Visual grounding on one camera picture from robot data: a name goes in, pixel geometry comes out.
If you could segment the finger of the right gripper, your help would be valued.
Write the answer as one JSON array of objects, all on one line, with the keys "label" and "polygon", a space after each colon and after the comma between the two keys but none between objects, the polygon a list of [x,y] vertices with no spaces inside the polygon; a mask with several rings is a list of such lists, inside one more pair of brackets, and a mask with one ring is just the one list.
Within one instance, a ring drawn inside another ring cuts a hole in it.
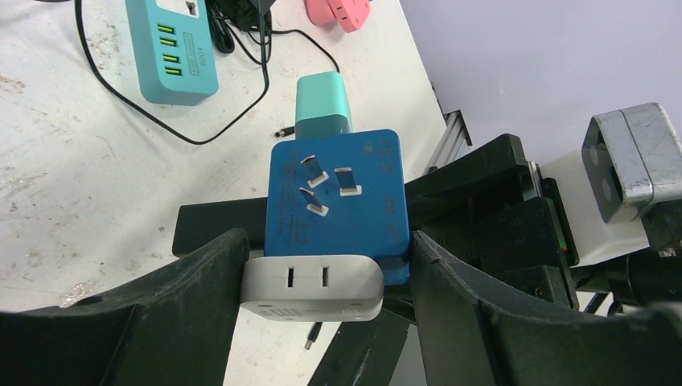
[{"label": "finger of the right gripper", "polygon": [[392,300],[369,322],[343,322],[309,385],[388,385],[415,323],[413,304]]},{"label": "finger of the right gripper", "polygon": [[179,207],[172,253],[184,257],[233,228],[244,229],[252,250],[265,245],[267,199],[236,199]]}]

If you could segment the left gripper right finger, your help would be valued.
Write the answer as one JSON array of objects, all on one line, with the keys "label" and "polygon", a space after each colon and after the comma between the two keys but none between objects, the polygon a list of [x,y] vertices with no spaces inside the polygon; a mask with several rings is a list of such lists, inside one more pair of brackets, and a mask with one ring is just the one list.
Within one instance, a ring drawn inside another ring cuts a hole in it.
[{"label": "left gripper right finger", "polygon": [[410,284],[430,385],[678,385],[681,308],[602,317],[517,290],[413,234]]}]

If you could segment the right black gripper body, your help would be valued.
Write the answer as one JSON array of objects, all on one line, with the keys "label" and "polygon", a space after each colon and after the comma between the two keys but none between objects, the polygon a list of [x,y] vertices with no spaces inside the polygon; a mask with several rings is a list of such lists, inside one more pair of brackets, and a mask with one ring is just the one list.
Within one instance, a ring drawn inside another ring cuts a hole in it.
[{"label": "right black gripper body", "polygon": [[577,309],[577,263],[554,180],[502,134],[405,186],[409,225],[476,269],[547,302]]}]

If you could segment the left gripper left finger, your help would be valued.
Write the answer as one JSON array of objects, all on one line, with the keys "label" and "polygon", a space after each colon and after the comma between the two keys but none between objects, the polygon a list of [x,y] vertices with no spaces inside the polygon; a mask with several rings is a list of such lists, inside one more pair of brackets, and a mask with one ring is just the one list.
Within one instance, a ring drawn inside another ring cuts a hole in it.
[{"label": "left gripper left finger", "polygon": [[235,228],[72,306],[2,312],[2,384],[222,384],[248,258]]}]

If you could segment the white charger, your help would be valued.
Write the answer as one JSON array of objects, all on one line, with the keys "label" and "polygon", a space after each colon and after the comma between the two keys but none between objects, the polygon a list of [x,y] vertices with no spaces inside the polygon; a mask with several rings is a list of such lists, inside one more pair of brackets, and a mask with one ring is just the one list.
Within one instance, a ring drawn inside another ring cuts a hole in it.
[{"label": "white charger", "polygon": [[240,305],[279,322],[364,322],[384,300],[384,275],[363,255],[258,257],[246,262]]}]

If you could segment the blue white small adapter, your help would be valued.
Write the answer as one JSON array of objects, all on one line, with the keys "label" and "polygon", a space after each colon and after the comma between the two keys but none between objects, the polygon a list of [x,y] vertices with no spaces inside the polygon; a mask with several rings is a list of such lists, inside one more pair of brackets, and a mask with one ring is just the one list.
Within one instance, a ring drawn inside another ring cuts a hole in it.
[{"label": "blue white small adapter", "polygon": [[265,255],[364,255],[381,267],[386,285],[403,285],[409,245],[396,132],[296,139],[272,148]]}]

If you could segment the teal usb charger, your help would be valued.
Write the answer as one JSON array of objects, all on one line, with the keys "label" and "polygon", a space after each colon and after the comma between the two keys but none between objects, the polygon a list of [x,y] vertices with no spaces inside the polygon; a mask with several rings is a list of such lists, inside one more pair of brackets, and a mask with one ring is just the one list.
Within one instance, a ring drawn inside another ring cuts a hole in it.
[{"label": "teal usb charger", "polygon": [[352,131],[351,108],[339,72],[320,72],[298,79],[294,124],[296,140]]}]

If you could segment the teal power strip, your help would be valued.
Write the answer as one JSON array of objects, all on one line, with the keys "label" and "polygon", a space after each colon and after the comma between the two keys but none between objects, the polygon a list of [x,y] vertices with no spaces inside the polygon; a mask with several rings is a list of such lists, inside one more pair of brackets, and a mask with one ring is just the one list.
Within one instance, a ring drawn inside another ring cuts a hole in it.
[{"label": "teal power strip", "polygon": [[125,10],[147,101],[196,106],[218,91],[205,1],[126,0]]}]

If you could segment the large black power adapter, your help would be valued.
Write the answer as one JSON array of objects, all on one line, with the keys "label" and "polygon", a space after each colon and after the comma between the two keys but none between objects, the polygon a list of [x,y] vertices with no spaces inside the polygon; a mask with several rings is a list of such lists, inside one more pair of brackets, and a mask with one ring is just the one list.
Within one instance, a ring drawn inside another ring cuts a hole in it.
[{"label": "large black power adapter", "polygon": [[241,31],[254,31],[261,25],[266,32],[272,29],[270,8],[275,0],[206,0],[213,18],[232,22]]}]

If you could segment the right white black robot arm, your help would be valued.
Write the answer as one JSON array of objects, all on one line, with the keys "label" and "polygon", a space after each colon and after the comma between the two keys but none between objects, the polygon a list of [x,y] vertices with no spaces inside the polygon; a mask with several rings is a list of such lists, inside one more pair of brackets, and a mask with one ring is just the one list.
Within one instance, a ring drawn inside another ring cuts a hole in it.
[{"label": "right white black robot arm", "polygon": [[266,255],[361,254],[387,287],[344,322],[313,385],[387,385],[410,326],[430,385],[678,385],[681,203],[607,224],[594,194],[609,143],[543,166],[503,134],[424,174],[436,138],[374,129],[274,145],[265,196],[183,205],[172,252],[233,228]]}]

